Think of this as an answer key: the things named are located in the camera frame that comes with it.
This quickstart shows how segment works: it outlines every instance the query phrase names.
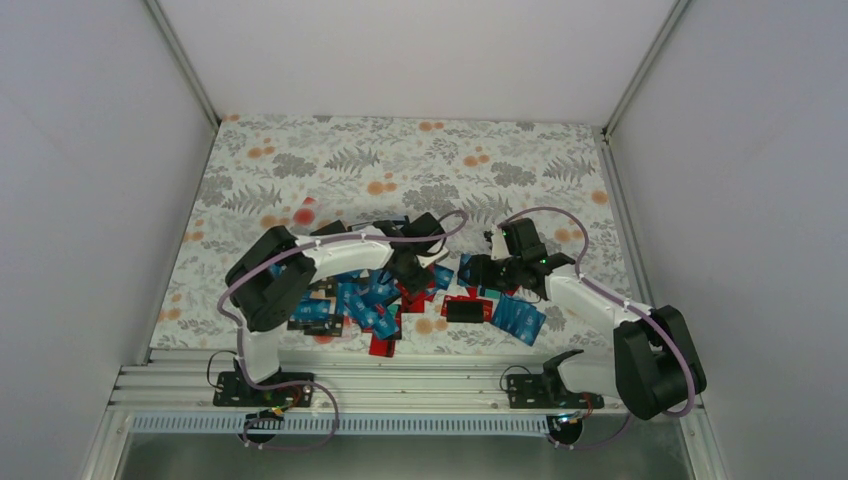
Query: white panel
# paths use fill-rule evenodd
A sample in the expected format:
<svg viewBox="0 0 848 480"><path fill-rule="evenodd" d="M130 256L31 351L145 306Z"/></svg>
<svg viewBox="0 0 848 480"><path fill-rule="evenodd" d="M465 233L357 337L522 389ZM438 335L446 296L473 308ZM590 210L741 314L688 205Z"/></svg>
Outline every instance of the white panel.
<svg viewBox="0 0 848 480"><path fill-rule="evenodd" d="M605 123L673 0L160 0L221 113Z"/></svg>
<svg viewBox="0 0 848 480"><path fill-rule="evenodd" d="M848 3L696 1L614 134L738 479L844 478Z"/></svg>
<svg viewBox="0 0 848 480"><path fill-rule="evenodd" d="M2 476L76 478L212 133L141 2L5 2L0 44Z"/></svg>

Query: vent grille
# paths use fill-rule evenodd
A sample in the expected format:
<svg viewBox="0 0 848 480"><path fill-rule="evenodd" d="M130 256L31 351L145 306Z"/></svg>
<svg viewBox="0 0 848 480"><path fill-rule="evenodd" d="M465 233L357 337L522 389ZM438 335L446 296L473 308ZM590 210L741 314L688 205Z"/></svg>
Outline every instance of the vent grille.
<svg viewBox="0 0 848 480"><path fill-rule="evenodd" d="M134 433L241 433L243 413L143 412L133 420ZM547 432L542 415L371 415L342 414L337 435L510 435ZM332 415L286 414L269 419L251 433L314 435L330 430Z"/></svg>

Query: floral tablecloth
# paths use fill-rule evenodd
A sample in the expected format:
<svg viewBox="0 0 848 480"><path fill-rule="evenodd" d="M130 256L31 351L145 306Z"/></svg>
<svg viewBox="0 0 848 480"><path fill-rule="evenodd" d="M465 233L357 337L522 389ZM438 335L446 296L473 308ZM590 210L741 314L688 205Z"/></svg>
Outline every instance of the floral tablecloth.
<svg viewBox="0 0 848 480"><path fill-rule="evenodd" d="M296 218L307 196L320 204L316 217ZM307 233L336 219L351 224L462 208L471 221L449 240L452 254L440 262L455 269L459 253L487 251L482 234L492 222L527 207L554 205L586 224L588 272L626 293L608 199L586 125L230 115L215 141L151 346L234 347L232 322L215 310L224 274L274 225ZM549 252L576 255L583 238L575 225L556 214L534 218ZM547 321L529 347L488 324L446 323L438 315L439 300L426 313L404 319L396 355L555 354L569 346L610 347L567 306L538 305ZM354 325L340 338L288 331L280 342L293 350L367 352L370 337Z"/></svg>

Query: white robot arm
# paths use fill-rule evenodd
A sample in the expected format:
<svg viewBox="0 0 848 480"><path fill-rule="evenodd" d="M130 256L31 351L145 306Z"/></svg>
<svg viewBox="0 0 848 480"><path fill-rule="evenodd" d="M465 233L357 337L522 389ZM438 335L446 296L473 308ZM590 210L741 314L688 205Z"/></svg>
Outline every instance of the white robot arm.
<svg viewBox="0 0 848 480"><path fill-rule="evenodd" d="M375 222L353 233L341 222L308 237L291 235L284 227L270 229L226 277L227 285L233 286L271 257L297 251L275 264L278 275L270 271L254 275L232 294L233 304L246 319L246 331L239 337L242 373L250 383L259 384L279 371L280 329L313 282L354 270L385 269L410 293L422 291L432 280L426 267L447 250L443 242L410 240L440 234L444 230L430 214L401 228ZM374 236L398 241L373 240ZM554 377L548 382L551 396L581 392L614 396L635 416L648 419L692 398L690 385L695 393L706 387L685 321L676 309L614 301L618 295L581 274L573 259L562 253L548 255L529 219L497 226L488 238L492 253L472 256L458 272L460 277L501 292L532 290L575 312L614 346L612 354L570 350L546 362L545 372Z"/></svg>
<svg viewBox="0 0 848 480"><path fill-rule="evenodd" d="M275 264L276 275L269 269L255 275L233 293L231 300L246 319L247 330L240 337L243 373L255 383L279 371L279 335L310 284L356 270L386 269L410 293L417 293L433 278L426 267L448 254L443 242L399 243L370 239L444 234L439 222L429 213L402 228L384 221L351 233L341 222L336 222L313 234L292 235L285 227L271 228L226 276L227 285L232 285L275 254L315 244Z"/></svg>
<svg viewBox="0 0 848 480"><path fill-rule="evenodd" d="M543 375L557 377L546 382L552 396L617 397L636 417L649 419L704 390L706 377L677 309L622 299L581 273L575 260L548 255L532 220L495 226L487 238L491 255L472 256L459 273L464 280L502 292L531 290L574 312L613 345L612 354L570 350L546 362Z"/></svg>

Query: red card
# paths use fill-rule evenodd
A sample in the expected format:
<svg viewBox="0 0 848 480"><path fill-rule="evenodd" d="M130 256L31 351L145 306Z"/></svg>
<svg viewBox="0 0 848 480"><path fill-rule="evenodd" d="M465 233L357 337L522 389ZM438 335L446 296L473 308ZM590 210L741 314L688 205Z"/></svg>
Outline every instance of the red card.
<svg viewBox="0 0 848 480"><path fill-rule="evenodd" d="M368 349L369 355L376 357L392 358L395 356L395 341L380 340L377 335L371 335L371 347Z"/></svg>
<svg viewBox="0 0 848 480"><path fill-rule="evenodd" d="M442 302L442 316L448 316L448 302L476 302L483 304L483 321L491 322L492 321L492 313L494 303L491 300L486 300L483 298L468 298L468 297L455 297L451 295L445 295L445 301Z"/></svg>
<svg viewBox="0 0 848 480"><path fill-rule="evenodd" d="M424 313L426 305L424 302L427 301L427 296L422 292L415 296L415 298L408 299L407 297L401 297L400 300L400 309L403 313Z"/></svg>

